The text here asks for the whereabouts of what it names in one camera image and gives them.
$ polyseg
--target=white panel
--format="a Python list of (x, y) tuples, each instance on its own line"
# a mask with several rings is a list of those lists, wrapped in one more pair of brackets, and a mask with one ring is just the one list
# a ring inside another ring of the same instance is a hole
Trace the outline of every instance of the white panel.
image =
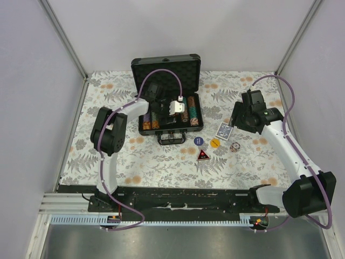
[(50, 0), (81, 63), (197, 53), (202, 70), (274, 71), (312, 0)]
[(54, 186), (82, 78), (38, 1), (1, 1), (0, 39), (0, 257), (17, 259)]
[[(337, 178), (332, 204), (336, 236), (345, 245), (345, 2), (324, 1), (282, 76), (294, 87), (292, 110), (301, 146)], [(290, 97), (287, 87), (285, 96)]]

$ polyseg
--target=deck of cards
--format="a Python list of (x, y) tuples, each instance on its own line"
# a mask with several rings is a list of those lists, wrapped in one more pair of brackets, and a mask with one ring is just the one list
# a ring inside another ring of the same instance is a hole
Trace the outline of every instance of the deck of cards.
[(216, 138), (228, 141), (232, 130), (233, 130), (233, 127), (229, 126), (225, 122), (222, 122), (219, 125), (218, 131), (217, 131), (217, 134), (216, 134)]

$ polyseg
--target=yellow button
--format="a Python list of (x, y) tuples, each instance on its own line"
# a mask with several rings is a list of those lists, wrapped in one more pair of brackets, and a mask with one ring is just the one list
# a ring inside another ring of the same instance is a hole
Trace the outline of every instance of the yellow button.
[(211, 147), (217, 148), (217, 147), (219, 147), (219, 146), (220, 146), (220, 141), (219, 141), (219, 139), (212, 139), (212, 140), (211, 140)]

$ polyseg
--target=blue disc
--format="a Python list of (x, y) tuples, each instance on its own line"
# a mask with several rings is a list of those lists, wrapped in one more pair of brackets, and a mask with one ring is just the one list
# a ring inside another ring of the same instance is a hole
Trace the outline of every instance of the blue disc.
[(201, 146), (202, 144), (204, 144), (204, 140), (202, 137), (196, 137), (194, 138), (194, 144), (197, 146)]

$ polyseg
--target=red triangle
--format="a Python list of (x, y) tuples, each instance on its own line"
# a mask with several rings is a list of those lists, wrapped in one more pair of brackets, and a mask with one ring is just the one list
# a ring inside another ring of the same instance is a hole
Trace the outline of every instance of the red triangle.
[(207, 160), (207, 159), (210, 159), (210, 157), (203, 150), (200, 150), (197, 161)]

